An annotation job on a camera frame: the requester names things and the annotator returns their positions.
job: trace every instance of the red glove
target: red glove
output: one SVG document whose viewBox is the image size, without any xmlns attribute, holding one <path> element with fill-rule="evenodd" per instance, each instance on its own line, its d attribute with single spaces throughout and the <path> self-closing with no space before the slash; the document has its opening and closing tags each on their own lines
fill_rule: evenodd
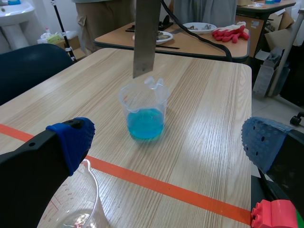
<svg viewBox="0 0 304 228">
<path fill-rule="evenodd" d="M 236 25 L 219 28 L 212 32 L 212 36 L 215 40 L 223 42 L 232 40 L 232 43 L 237 43 L 239 37 L 248 40 L 249 35 L 244 32 L 245 25 L 245 22 L 239 22 Z"/>
</svg>

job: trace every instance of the orange tape line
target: orange tape line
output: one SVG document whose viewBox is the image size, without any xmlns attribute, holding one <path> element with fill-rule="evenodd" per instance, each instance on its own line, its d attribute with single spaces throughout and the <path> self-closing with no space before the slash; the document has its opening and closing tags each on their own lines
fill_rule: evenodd
<svg viewBox="0 0 304 228">
<path fill-rule="evenodd" d="M 0 133 L 6 134 L 12 138 L 19 139 L 21 141 L 27 142 L 31 138 L 33 138 L 33 135 L 27 134 L 25 132 L 19 131 L 15 128 L 5 126 L 3 124 L 0 124 Z"/>
<path fill-rule="evenodd" d="M 33 137 L 30 134 L 2 124 L 0 124 L 0 133 L 6 134 L 8 136 L 25 142 Z M 153 190 L 163 195 L 170 196 L 177 200 L 192 204 L 194 206 L 209 210 L 227 218 L 250 225 L 249 210 L 245 210 L 233 206 L 231 204 L 200 195 L 193 191 L 189 191 L 181 187 L 142 175 L 140 173 L 122 168 L 117 165 L 113 165 L 111 163 L 102 161 L 91 156 L 87 156 L 86 158 L 90 160 L 92 168 L 97 169 L 101 172 L 105 172 L 112 176 L 118 177 L 133 184 L 137 184 L 139 186 Z"/>
</svg>

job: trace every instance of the red lego brick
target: red lego brick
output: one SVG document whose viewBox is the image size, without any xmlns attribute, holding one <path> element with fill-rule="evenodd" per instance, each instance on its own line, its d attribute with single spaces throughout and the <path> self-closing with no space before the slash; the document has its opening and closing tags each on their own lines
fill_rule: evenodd
<svg viewBox="0 0 304 228">
<path fill-rule="evenodd" d="M 271 203 L 269 201 L 262 200 L 261 203 L 257 203 L 256 207 L 252 209 L 251 215 L 253 217 L 252 228 L 272 228 Z"/>
<path fill-rule="evenodd" d="M 295 207 L 289 200 L 262 200 L 252 209 L 252 228 L 298 228 Z"/>
<path fill-rule="evenodd" d="M 273 228 L 298 228 L 295 207 L 290 200 L 272 201 L 271 211 Z"/>
</svg>

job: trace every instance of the plastic beaker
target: plastic beaker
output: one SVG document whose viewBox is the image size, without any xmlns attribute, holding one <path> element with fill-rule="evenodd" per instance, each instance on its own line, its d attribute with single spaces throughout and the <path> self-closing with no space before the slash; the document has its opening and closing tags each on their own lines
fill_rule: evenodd
<svg viewBox="0 0 304 228">
<path fill-rule="evenodd" d="M 49 202 L 38 228 L 104 228 L 105 213 L 99 198 L 98 183 L 84 159 Z"/>
<path fill-rule="evenodd" d="M 155 83 L 149 77 L 145 84 L 128 84 L 121 89 L 118 98 L 131 135 L 151 139 L 162 132 L 169 95 L 162 78 Z"/>
</svg>

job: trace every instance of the blue liquid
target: blue liquid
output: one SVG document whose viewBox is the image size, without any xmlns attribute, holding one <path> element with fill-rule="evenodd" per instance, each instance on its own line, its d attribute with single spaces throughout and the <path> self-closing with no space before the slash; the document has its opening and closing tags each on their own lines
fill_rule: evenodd
<svg viewBox="0 0 304 228">
<path fill-rule="evenodd" d="M 141 109 L 127 117 L 129 132 L 140 139 L 151 139 L 159 135 L 163 129 L 163 121 L 162 113 L 155 108 Z"/>
</svg>

